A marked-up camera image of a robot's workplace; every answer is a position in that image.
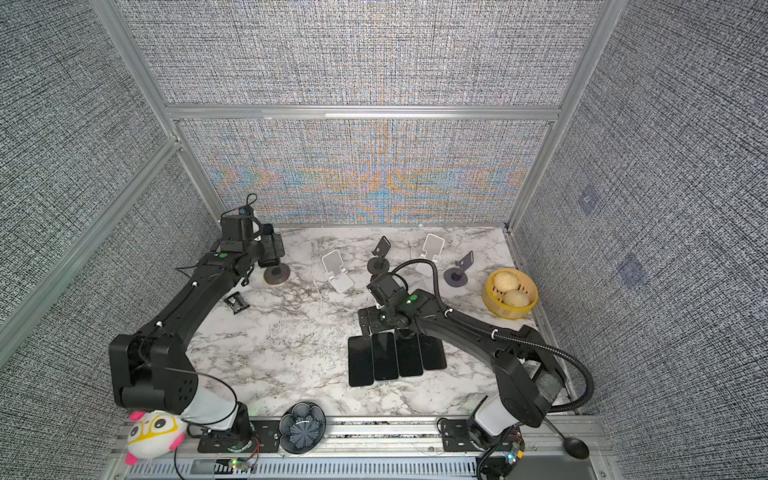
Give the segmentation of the purple round phone stand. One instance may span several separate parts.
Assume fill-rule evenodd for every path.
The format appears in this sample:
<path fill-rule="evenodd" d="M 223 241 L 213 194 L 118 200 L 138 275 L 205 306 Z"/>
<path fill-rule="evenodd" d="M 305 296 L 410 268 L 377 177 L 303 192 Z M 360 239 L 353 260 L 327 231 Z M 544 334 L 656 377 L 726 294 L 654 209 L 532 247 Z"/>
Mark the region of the purple round phone stand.
<path fill-rule="evenodd" d="M 469 251 L 444 272 L 445 282 L 453 288 L 460 288 L 468 283 L 467 270 L 474 264 L 474 252 Z"/>

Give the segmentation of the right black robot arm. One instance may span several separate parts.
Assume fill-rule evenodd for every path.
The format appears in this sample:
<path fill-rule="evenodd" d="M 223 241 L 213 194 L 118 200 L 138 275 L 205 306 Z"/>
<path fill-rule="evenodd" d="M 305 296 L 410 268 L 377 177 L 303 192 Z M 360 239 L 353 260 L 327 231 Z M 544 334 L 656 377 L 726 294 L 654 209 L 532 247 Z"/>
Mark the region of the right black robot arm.
<path fill-rule="evenodd" d="M 447 305 L 438 292 L 408 291 L 394 273 L 377 276 L 367 290 L 385 329 L 410 330 L 447 342 L 491 369 L 497 393 L 481 401 L 466 424 L 472 443 L 482 450 L 508 436 L 514 426 L 538 428 L 550 413 L 583 407 L 595 393 L 586 365 L 545 343 L 533 328 L 510 330 L 484 323 Z M 580 372 L 585 388 L 577 399 L 557 405 L 566 383 L 562 362 Z"/>

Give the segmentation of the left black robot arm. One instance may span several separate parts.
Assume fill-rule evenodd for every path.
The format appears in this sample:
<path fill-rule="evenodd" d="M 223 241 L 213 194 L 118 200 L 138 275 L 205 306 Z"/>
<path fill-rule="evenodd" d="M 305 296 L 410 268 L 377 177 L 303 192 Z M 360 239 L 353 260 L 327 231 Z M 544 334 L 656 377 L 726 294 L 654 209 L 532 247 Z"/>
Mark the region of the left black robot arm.
<path fill-rule="evenodd" d="M 274 228 L 252 208 L 220 219 L 221 238 L 195 264 L 191 277 L 151 321 L 109 345 L 115 402 L 137 411 L 160 410 L 204 428 L 219 447 L 238 452 L 252 443 L 247 407 L 236 394 L 221 397 L 205 388 L 187 347 L 213 308 L 256 267 L 274 266 L 284 252 Z"/>

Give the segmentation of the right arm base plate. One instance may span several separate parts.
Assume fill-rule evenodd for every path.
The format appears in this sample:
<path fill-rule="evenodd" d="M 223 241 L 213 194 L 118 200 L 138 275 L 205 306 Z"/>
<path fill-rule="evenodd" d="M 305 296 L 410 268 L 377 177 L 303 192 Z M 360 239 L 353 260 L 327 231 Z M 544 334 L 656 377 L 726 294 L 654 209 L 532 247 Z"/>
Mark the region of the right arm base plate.
<path fill-rule="evenodd" d="M 442 417 L 437 420 L 436 426 L 445 452 L 467 453 L 480 451 L 480 448 L 472 442 L 469 436 L 466 419 Z"/>

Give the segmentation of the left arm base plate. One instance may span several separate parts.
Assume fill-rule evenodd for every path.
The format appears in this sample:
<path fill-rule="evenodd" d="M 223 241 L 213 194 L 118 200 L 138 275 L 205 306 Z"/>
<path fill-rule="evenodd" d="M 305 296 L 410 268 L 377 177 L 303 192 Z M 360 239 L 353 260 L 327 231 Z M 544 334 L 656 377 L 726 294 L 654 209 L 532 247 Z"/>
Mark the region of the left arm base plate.
<path fill-rule="evenodd" d="M 242 432 L 209 430 L 202 433 L 197 446 L 198 453 L 245 454 L 259 450 L 260 453 L 277 453 L 280 446 L 279 421 L 257 419 L 250 421 L 251 427 Z"/>

